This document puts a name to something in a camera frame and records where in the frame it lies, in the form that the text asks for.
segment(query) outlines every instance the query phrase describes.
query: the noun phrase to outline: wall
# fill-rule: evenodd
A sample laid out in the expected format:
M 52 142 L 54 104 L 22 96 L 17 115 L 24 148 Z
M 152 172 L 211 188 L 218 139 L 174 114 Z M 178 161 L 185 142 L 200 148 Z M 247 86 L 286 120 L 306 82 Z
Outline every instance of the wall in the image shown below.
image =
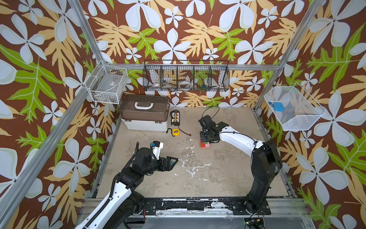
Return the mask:
M 284 132 L 266 104 L 258 111 L 317 228 L 366 227 L 365 7 L 327 1 L 277 80 L 302 84 L 327 109 L 309 131 Z
M 66 0 L 0 1 L 0 196 L 37 154 L 95 66 L 69 8 Z M 85 101 L 8 229 L 74 226 L 116 117 L 114 106 Z
M 105 60 L 133 64 L 149 59 L 277 63 L 308 8 L 302 0 L 108 0 L 81 5 Z M 172 106 L 252 107 L 270 75 L 232 71 L 227 92 L 155 94 L 168 96 Z M 130 71 L 126 93 L 154 94 L 143 90 L 141 76 L 141 71 Z

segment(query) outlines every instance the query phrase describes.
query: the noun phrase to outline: toolbox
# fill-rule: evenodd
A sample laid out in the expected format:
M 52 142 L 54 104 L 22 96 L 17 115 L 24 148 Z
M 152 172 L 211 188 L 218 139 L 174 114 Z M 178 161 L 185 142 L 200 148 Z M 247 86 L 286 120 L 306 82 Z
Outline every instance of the toolbox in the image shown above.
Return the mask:
M 130 130 L 166 131 L 169 118 L 169 100 L 163 96 L 126 95 L 120 113 Z

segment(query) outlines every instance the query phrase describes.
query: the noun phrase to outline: white wire basket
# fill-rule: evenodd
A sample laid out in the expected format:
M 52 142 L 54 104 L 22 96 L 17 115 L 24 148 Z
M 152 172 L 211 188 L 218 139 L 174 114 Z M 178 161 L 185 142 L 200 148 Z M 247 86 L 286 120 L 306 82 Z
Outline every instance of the white wire basket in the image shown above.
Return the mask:
M 88 92 L 94 102 L 119 104 L 123 89 L 128 79 L 127 69 L 122 67 L 102 66 L 88 87 Z
M 276 119 L 280 122 L 284 131 L 309 130 L 325 113 L 326 109 L 322 107 L 316 99 L 314 99 L 299 84 L 295 86 L 276 86 L 273 87 L 264 99 L 273 111 Z M 284 111 L 275 111 L 269 103 L 282 103 Z

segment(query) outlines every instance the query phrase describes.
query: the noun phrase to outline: wire basket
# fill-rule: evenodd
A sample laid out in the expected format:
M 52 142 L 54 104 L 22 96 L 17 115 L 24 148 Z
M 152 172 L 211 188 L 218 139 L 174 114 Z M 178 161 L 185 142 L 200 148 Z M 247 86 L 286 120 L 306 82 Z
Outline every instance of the wire basket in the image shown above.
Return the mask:
M 230 72 L 227 64 L 193 60 L 190 62 L 189 64 L 163 64 L 159 63 L 159 60 L 144 61 L 143 88 L 145 91 L 222 92 L 229 89 Z
M 127 69 L 122 67 L 102 66 L 91 73 L 94 80 L 88 92 L 94 102 L 119 104 L 128 79 Z
M 305 98 L 302 92 L 307 98 L 312 98 L 311 101 L 316 107 Z M 300 85 L 273 87 L 264 96 L 264 99 L 284 131 L 309 130 L 326 111 Z M 275 111 L 274 107 L 271 106 L 274 102 L 282 103 L 284 111 Z

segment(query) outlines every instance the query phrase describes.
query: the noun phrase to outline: white toolbox handle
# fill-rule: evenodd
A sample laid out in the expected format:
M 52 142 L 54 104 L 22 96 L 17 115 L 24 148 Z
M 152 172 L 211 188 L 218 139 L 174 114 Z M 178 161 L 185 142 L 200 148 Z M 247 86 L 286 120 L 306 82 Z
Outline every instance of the white toolbox handle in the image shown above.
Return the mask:
M 148 109 L 152 108 L 154 105 L 154 103 L 151 103 L 150 106 L 148 106 L 148 107 L 140 107 L 140 106 L 137 106 L 137 104 L 138 104 L 138 102 L 135 102 L 135 108 L 140 109 L 140 110 L 148 110 Z

